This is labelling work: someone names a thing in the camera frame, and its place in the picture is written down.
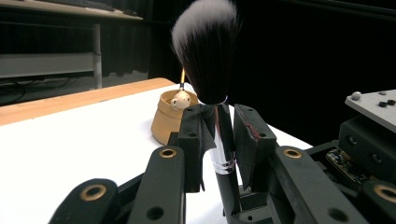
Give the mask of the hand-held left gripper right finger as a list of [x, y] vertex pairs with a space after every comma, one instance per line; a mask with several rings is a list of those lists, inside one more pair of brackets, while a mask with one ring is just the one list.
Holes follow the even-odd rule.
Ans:
[[234, 105], [233, 139], [243, 188], [266, 191], [268, 158], [277, 147], [276, 135], [255, 109]]

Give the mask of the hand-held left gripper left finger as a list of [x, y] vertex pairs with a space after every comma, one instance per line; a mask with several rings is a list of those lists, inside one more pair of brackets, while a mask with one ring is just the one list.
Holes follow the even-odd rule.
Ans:
[[196, 193], [205, 189], [203, 180], [203, 158], [214, 148], [214, 140], [206, 125], [207, 105], [192, 105], [183, 111], [177, 145], [185, 155], [185, 192]]

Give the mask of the tan sack-shaped pot with bear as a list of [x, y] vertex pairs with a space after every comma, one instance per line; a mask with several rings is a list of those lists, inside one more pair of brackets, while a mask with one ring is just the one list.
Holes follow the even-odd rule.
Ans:
[[198, 98], [194, 92], [180, 90], [163, 92], [151, 124], [154, 138], [159, 143], [167, 145], [170, 134], [179, 130], [183, 110], [197, 104]]

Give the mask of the white-tipped makeup brush silver ferrule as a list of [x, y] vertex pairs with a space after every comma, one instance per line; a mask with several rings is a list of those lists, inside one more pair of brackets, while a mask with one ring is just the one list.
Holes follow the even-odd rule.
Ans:
[[172, 30], [174, 51], [201, 103], [205, 149], [211, 155], [228, 220], [240, 212], [228, 105], [239, 28], [237, 9], [230, 0], [195, 0]]

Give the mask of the white table cover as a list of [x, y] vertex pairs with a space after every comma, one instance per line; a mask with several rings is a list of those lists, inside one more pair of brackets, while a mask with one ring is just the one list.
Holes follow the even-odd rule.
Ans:
[[0, 224], [48, 224], [80, 183], [121, 185], [145, 171], [163, 89], [115, 91], [0, 107]]

